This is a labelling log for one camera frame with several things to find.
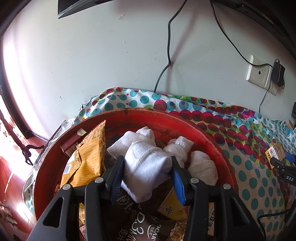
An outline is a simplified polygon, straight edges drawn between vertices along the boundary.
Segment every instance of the screw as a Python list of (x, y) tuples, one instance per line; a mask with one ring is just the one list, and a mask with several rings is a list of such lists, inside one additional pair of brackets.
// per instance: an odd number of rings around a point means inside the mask
[(102, 183), (104, 179), (102, 177), (98, 177), (94, 180), (95, 183)]
[(223, 184), (223, 188), (225, 190), (229, 190), (231, 188), (231, 186), (228, 183)]
[(70, 188), (71, 188), (71, 185), (70, 184), (63, 185), (63, 189), (64, 190), (69, 190)]
[(196, 177), (193, 177), (193, 178), (190, 179), (191, 183), (198, 183), (199, 181), (200, 180), (198, 178), (196, 178)]

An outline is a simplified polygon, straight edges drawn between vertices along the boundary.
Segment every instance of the red plastic tub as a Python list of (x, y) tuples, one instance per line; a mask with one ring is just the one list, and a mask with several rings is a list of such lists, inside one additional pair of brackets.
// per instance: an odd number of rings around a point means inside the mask
[(62, 173), (68, 161), (68, 157), (63, 153), (60, 145), (80, 128), (90, 132), (103, 120), (106, 120), (106, 142), (115, 134), (123, 135), (126, 131), (135, 132), (145, 126), (152, 129), (155, 138), (164, 143), (179, 136), (188, 138), (194, 142), (191, 151), (203, 151), (215, 162), (219, 177), (217, 185), (229, 183), (238, 192), (236, 178), (228, 159), (212, 137), (194, 123), (159, 110), (147, 108), (117, 109), (83, 120), (65, 132), (51, 147), (40, 166), (33, 187), (37, 220), (53, 198), (54, 190), (61, 181)]

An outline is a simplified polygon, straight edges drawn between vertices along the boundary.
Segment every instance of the wall outlet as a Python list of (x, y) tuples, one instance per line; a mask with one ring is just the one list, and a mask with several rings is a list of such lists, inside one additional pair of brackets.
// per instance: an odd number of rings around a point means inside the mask
[[(251, 61), (252, 64), (260, 65), (264, 64), (264, 62), (257, 57), (251, 55)], [(268, 90), (269, 82), (270, 82), (270, 76), (271, 76), (271, 67), (269, 65), (264, 65), (261, 67), (256, 67), (253, 65), (249, 65), (249, 71), (247, 74), (247, 81), (258, 85), (266, 90)], [(277, 86), (271, 82), (269, 92), (276, 95), (277, 93)]]

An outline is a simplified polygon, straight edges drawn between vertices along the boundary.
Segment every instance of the black cable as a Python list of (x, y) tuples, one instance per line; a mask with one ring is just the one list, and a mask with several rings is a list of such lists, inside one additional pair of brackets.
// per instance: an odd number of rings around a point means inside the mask
[(265, 228), (264, 228), (263, 224), (260, 221), (260, 218), (278, 216), (278, 215), (281, 215), (281, 214), (285, 214), (285, 213), (289, 212), (290, 210), (291, 209), (287, 209), (287, 210), (279, 212), (279, 213), (263, 214), (263, 215), (261, 215), (261, 216), (259, 216), (257, 218), (257, 221), (258, 221), (258, 223), (259, 223), (259, 225), (260, 225), (260, 227), (261, 227), (261, 229), (263, 231), (264, 240), (266, 240), (266, 232), (265, 232)]
[(262, 101), (261, 101), (261, 103), (260, 103), (260, 105), (259, 105), (259, 114), (260, 114), (260, 107), (261, 107), (261, 105), (262, 105), (262, 103), (263, 103), (263, 101), (264, 101), (264, 99), (265, 99), (265, 96), (266, 96), (267, 92), (269, 91), (270, 84), (271, 84), (271, 80), (269, 80), (269, 87), (268, 87), (267, 91), (265, 92), (265, 95), (264, 95), (264, 97), (263, 97), (263, 99), (262, 99)]
[(228, 41), (232, 44), (232, 46), (235, 48), (235, 50), (239, 53), (239, 55), (247, 62), (249, 63), (250, 65), (252, 66), (256, 66), (256, 67), (260, 67), (260, 66), (265, 66), (265, 65), (269, 65), (271, 68), (273, 67), (271, 64), (268, 64), (268, 63), (265, 63), (265, 64), (259, 64), (259, 65), (256, 65), (256, 64), (252, 64), (251, 62), (249, 62), (248, 60), (246, 60), (246, 58), (244, 56), (242, 56), (242, 54), (239, 52), (239, 50), (237, 49), (237, 47), (235, 47), (234, 43), (229, 39), (229, 37), (226, 35), (226, 33), (224, 32), (224, 30), (222, 29), (218, 19), (217, 19), (217, 16), (216, 16), (216, 13), (215, 13), (215, 10), (214, 10), (214, 6), (213, 6), (213, 2), (212, 0), (210, 0), (210, 3), (211, 3), (211, 8), (212, 8), (212, 11), (213, 11), (213, 14), (214, 14), (214, 17), (215, 17), (215, 20), (220, 28), (220, 30), (222, 31), (222, 33), (224, 34), (224, 36), (228, 39)]
[(166, 71), (166, 69), (170, 66), (170, 63), (171, 63), (170, 62), (170, 24), (175, 19), (175, 17), (181, 12), (181, 10), (184, 7), (184, 5), (185, 5), (186, 2), (187, 2), (187, 0), (185, 0), (183, 2), (182, 6), (179, 8), (179, 10), (176, 12), (176, 14), (168, 22), (168, 65), (163, 69), (163, 71), (159, 75), (158, 80), (157, 80), (156, 85), (155, 85), (155, 88), (154, 88), (154, 93), (156, 93), (156, 89), (157, 89), (157, 86), (158, 86), (158, 83), (160, 81), (161, 76)]

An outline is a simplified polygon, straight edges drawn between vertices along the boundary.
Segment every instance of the wooden floor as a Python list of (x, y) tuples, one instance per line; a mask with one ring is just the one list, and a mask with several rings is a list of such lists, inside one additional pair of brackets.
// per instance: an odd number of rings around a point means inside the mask
[[(27, 144), (45, 145), (45, 141), (39, 138), (26, 140)], [(34, 163), (41, 150), (32, 150), (31, 161)], [(25, 158), (20, 148), (12, 138), (5, 136), (0, 131), (0, 201), (6, 206), (5, 210), (12, 215), (12, 222), (2, 223), (7, 232), (16, 235), (25, 241), (36, 220), (22, 199), (22, 189), (31, 166), (25, 163)]]

